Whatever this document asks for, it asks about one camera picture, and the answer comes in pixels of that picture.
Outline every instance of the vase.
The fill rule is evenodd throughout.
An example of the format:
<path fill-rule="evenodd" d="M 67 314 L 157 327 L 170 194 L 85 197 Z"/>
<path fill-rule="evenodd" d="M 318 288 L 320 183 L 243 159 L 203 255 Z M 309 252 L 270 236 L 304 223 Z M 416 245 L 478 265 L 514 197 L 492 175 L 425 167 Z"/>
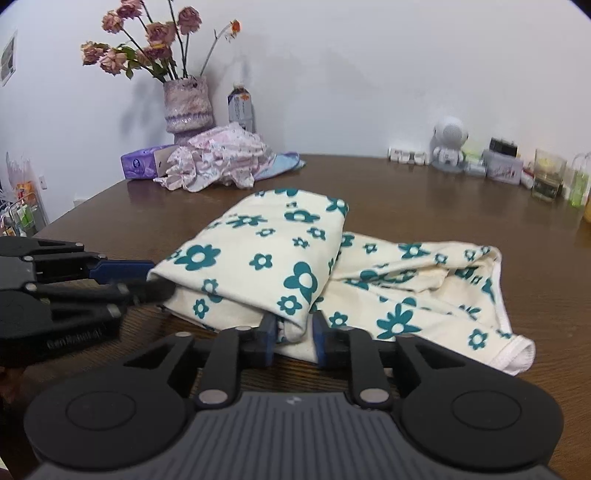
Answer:
<path fill-rule="evenodd" d="M 171 80 L 164 84 L 166 131 L 182 143 L 214 126 L 205 77 Z"/>

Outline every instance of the white astronaut figurine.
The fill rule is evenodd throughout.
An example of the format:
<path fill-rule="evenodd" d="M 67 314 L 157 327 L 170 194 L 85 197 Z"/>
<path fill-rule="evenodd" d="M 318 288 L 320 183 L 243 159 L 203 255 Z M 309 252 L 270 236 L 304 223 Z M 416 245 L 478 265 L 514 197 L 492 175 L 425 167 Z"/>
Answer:
<path fill-rule="evenodd" d="M 435 126 L 435 140 L 439 146 L 433 150 L 433 165 L 456 167 L 464 161 L 462 145 L 468 140 L 468 132 L 461 120 L 445 117 Z"/>

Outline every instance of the blue gripper pad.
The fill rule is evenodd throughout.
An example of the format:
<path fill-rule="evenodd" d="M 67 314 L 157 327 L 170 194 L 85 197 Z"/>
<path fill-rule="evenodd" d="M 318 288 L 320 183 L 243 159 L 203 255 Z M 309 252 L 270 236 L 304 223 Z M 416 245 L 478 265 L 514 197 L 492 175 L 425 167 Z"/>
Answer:
<path fill-rule="evenodd" d="M 145 280 L 154 263 L 147 260 L 101 260 L 89 273 L 89 278 L 104 285 L 113 281 Z"/>
<path fill-rule="evenodd" d="M 411 446 L 383 411 L 343 393 L 243 393 L 197 413 L 183 436 L 140 465 L 76 472 L 43 464 L 29 480 L 560 480 L 543 466 L 474 473 Z"/>

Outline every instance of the folded cloth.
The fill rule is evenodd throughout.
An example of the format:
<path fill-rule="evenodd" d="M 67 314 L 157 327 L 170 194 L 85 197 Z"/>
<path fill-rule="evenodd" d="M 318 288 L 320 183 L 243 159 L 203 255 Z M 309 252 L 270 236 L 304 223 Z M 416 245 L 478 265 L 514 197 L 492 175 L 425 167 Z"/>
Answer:
<path fill-rule="evenodd" d="M 306 163 L 298 154 L 275 155 L 261 137 L 234 122 L 189 139 L 168 158 L 165 177 L 154 179 L 169 190 L 199 192 L 214 182 L 252 188 L 255 180 L 268 179 Z"/>
<path fill-rule="evenodd" d="M 257 326 L 273 312 L 278 351 L 316 361 L 309 312 L 380 340 L 413 333 L 515 375 L 534 343 L 514 335 L 501 254 L 460 242 L 393 244 L 344 232 L 348 205 L 296 189 L 258 192 L 159 263 L 178 284 L 172 313 L 215 330 Z"/>

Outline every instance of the poster on wall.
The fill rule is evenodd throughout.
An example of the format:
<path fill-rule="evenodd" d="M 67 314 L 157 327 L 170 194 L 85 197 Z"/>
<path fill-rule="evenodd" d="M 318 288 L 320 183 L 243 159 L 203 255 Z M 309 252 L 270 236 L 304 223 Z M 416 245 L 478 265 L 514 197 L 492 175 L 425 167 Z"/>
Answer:
<path fill-rule="evenodd" d="M 6 85 L 8 79 L 17 69 L 14 63 L 14 48 L 16 38 L 17 34 L 15 33 L 2 52 L 2 61 L 0 62 L 0 80 L 2 80 L 2 86 Z"/>

